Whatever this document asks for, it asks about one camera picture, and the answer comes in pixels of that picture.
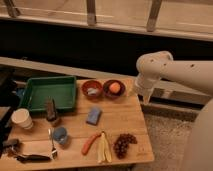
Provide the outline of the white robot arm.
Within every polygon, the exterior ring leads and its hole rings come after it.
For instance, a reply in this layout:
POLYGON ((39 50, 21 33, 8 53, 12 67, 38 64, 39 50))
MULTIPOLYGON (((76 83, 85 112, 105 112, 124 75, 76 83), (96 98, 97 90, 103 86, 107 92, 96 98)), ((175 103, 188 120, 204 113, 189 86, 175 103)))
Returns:
POLYGON ((140 56, 133 90, 149 103, 154 85, 165 78, 211 96, 196 118, 180 171, 213 171, 213 61, 174 61, 168 51, 140 56))

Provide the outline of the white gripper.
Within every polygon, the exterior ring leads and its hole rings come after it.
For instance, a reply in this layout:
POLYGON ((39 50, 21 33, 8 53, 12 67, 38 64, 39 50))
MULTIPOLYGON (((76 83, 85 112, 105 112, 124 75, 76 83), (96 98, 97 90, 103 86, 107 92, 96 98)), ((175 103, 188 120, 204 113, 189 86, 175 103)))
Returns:
POLYGON ((143 104, 148 105, 150 101, 150 96, 154 90, 154 84, 156 81, 142 75, 138 75, 133 84, 133 90, 143 96, 143 104))

